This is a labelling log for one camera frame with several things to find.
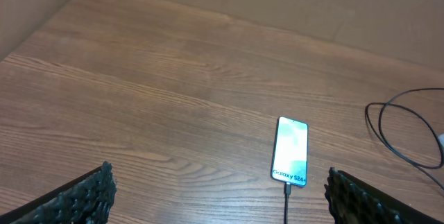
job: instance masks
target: wood plank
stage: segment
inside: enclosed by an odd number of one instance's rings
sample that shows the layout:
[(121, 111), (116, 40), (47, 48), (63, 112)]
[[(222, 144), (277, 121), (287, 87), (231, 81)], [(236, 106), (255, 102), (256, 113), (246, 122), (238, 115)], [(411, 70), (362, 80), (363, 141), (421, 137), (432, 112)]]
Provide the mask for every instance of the wood plank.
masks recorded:
[[(291, 195), (292, 223), (333, 221), (331, 166), (443, 220), (444, 194), (364, 121), (367, 103), (443, 79), (175, 3), (72, 0), (0, 63), (0, 213), (107, 160), (118, 182), (113, 223), (281, 223), (270, 165), (285, 115), (310, 125), (309, 180)], [(444, 132), (444, 94), (401, 102)], [(437, 162), (419, 123), (396, 110), (384, 119), (402, 152)]]

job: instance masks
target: wooden table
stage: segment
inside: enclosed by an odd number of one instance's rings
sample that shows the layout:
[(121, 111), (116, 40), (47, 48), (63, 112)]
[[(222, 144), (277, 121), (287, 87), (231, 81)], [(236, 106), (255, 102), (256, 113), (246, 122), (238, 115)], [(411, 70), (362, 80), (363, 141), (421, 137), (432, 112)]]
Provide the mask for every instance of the wooden table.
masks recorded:
[[(333, 222), (331, 166), (444, 221), (444, 192), (364, 120), (369, 102), (443, 81), (437, 69), (175, 3), (72, 0), (0, 64), (0, 214), (107, 160), (112, 223), (281, 223), (270, 166), (288, 116), (310, 125), (290, 223)], [(444, 94), (401, 102), (444, 132)], [(409, 157), (438, 161), (419, 120), (389, 110), (384, 126)]]

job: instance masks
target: brown wood grain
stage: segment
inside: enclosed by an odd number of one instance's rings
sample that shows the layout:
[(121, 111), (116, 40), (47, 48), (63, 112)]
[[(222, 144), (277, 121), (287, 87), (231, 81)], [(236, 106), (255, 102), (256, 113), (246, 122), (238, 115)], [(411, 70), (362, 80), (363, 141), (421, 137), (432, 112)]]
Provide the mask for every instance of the brown wood grain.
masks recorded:
[[(270, 166), (284, 115), (310, 125), (291, 223), (333, 222), (331, 166), (444, 220), (444, 193), (364, 120), (371, 101), (443, 86), (440, 69), (160, 0), (72, 0), (0, 63), (0, 214), (107, 160), (112, 223), (281, 223)], [(444, 132), (444, 94), (401, 102)], [(384, 123), (406, 155), (437, 162), (419, 120)]]

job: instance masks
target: black cable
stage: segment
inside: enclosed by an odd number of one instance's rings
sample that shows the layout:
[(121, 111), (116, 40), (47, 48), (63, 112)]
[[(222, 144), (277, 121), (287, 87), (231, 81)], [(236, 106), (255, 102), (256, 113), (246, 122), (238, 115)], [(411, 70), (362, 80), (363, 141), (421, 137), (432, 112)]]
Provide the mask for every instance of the black cable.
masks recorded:
[(291, 184), (289, 184), (288, 182), (284, 184), (284, 194), (285, 194), (284, 224), (287, 224), (289, 218), (289, 198), (291, 194)]
[[(427, 175), (428, 177), (430, 177), (430, 179), (432, 179), (438, 186), (441, 187), (441, 189), (444, 190), (444, 185), (439, 182), (434, 176), (432, 176), (431, 174), (429, 174), (427, 171), (425, 171), (424, 169), (440, 169), (443, 165), (444, 165), (444, 150), (443, 147), (441, 146), (441, 143), (439, 141), (438, 136), (436, 135), (434, 129), (430, 126), (430, 124), (422, 117), (420, 116), (418, 113), (414, 112), (413, 110), (404, 107), (402, 105), (397, 105), (397, 104), (393, 104), (392, 102), (399, 98), (402, 95), (408, 94), (410, 92), (419, 92), (419, 91), (428, 91), (428, 90), (444, 90), (444, 88), (421, 88), (421, 89), (410, 89), (408, 91), (399, 93), (398, 95), (394, 96), (393, 98), (391, 98), (389, 101), (387, 101), (386, 103), (369, 103), (366, 106), (365, 109), (365, 115), (367, 118), (367, 122), (370, 125), (371, 129), (373, 130), (373, 132), (375, 133), (375, 135), (377, 136), (377, 138), (389, 149), (391, 150), (391, 152), (395, 153), (398, 157), (401, 157), (404, 161), (410, 163), (411, 165), (413, 165), (415, 168), (419, 169), (421, 172), (423, 172), (425, 175)], [(373, 124), (370, 120), (370, 116), (368, 114), (368, 108), (372, 105), (382, 105), (381, 110), (379, 111), (379, 118), (378, 118), (378, 129), (379, 132), (376, 131), (376, 129), (373, 127)], [(427, 166), (424, 164), (420, 164), (418, 162), (415, 162), (411, 159), (409, 159), (408, 157), (406, 157), (405, 155), (403, 155), (401, 152), (399, 152), (398, 150), (396, 150), (396, 148), (394, 148), (389, 141), (387, 140), (386, 136), (384, 135), (384, 133), (382, 132), (382, 114), (384, 113), (385, 109), (388, 106), (392, 106), (392, 107), (398, 107), (400, 109), (406, 110), (414, 115), (416, 115), (419, 119), (421, 119), (426, 125), (427, 127), (430, 129), (430, 131), (432, 132), (433, 136), (435, 137), (436, 143), (438, 144), (439, 147), (439, 153), (441, 156), (441, 162), (439, 163), (439, 165), (437, 166)]]

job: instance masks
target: beige wall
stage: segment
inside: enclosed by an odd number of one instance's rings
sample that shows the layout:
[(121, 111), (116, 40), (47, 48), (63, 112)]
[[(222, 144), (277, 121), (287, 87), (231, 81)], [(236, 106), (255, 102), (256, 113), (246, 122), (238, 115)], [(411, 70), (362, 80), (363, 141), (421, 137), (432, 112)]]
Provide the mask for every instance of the beige wall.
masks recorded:
[(0, 60), (68, 0), (0, 0)]
[(444, 56), (444, 0), (170, 1), (430, 66)]

